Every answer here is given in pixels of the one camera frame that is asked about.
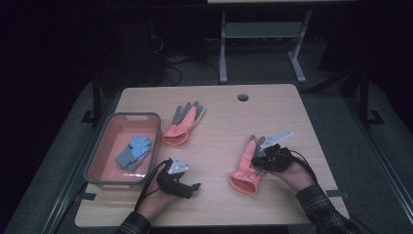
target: orange glove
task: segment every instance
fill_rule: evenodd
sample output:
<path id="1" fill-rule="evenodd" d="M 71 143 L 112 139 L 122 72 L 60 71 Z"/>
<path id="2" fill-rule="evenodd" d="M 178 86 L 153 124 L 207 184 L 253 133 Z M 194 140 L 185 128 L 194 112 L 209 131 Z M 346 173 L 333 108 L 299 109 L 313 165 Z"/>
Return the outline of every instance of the orange glove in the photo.
<path id="1" fill-rule="evenodd" d="M 184 108 L 179 105 L 173 116 L 172 124 L 161 140 L 170 145 L 180 145 L 189 136 L 189 132 L 197 126 L 204 116 L 205 109 L 197 101 L 192 105 L 190 102 Z"/>
<path id="2" fill-rule="evenodd" d="M 258 145 L 261 145 L 264 140 L 265 138 L 261 137 L 258 141 Z M 261 180 L 261 177 L 265 174 L 265 171 L 263 171 L 262 168 L 253 167 L 251 165 L 253 157 L 261 156 L 261 152 L 258 150 L 259 147 L 256 146 L 255 136 L 252 135 L 249 138 L 249 142 L 246 145 L 237 170 L 230 174 L 231 186 L 247 195 L 253 195 L 257 192 L 258 183 Z"/>

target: person's right hand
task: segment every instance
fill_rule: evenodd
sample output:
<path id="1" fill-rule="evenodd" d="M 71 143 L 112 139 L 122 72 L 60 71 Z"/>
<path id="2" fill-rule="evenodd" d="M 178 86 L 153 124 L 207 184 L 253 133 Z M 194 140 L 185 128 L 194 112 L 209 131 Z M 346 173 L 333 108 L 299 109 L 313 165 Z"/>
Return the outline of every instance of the person's right hand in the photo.
<path id="1" fill-rule="evenodd" d="M 155 178 L 149 184 L 148 191 L 150 195 L 142 200 L 142 203 L 136 210 L 139 214 L 145 216 L 148 220 L 151 220 L 152 218 L 160 214 L 170 203 L 173 203 L 174 201 L 180 199 L 179 197 L 163 192 L 159 188 L 159 185 L 156 181 L 158 175 L 159 172 L 157 172 Z"/>
<path id="2" fill-rule="evenodd" d="M 300 164 L 293 162 L 282 173 L 268 172 L 284 180 L 286 184 L 295 192 L 299 192 L 306 187 L 314 185 L 315 182 L 310 174 Z"/>

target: pink plastic tray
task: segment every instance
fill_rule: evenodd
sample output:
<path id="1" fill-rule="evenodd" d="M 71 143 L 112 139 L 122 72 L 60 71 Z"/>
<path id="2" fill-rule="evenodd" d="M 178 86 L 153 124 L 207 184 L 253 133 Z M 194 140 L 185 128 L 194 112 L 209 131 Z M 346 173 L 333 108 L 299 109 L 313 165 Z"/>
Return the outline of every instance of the pink plastic tray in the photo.
<path id="1" fill-rule="evenodd" d="M 131 188 L 150 173 L 161 135 L 161 118 L 156 113 L 115 113 L 108 118 L 85 170 L 85 179 L 101 188 Z M 129 172 L 115 161 L 133 137 L 146 136 L 151 151 L 137 167 Z"/>

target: hole in table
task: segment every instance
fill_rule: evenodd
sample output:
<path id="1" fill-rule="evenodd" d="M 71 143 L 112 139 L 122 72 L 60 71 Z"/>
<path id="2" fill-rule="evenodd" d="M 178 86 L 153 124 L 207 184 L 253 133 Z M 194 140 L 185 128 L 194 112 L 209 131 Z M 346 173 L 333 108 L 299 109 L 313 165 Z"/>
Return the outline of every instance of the hole in table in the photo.
<path id="1" fill-rule="evenodd" d="M 240 101 L 248 101 L 249 97 L 246 94 L 240 94 L 238 95 L 238 100 Z"/>

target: plaid sleeve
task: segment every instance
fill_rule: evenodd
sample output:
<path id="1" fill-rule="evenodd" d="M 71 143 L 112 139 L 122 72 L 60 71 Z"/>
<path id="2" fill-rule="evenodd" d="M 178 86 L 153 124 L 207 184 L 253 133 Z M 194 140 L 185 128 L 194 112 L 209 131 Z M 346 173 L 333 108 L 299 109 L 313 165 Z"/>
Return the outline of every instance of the plaid sleeve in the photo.
<path id="1" fill-rule="evenodd" d="M 115 234 L 141 234 L 147 233 L 151 223 L 142 214 L 131 212 L 115 231 Z"/>
<path id="2" fill-rule="evenodd" d="M 335 210 L 318 184 L 301 190 L 295 197 L 319 233 L 360 233 L 353 223 Z"/>

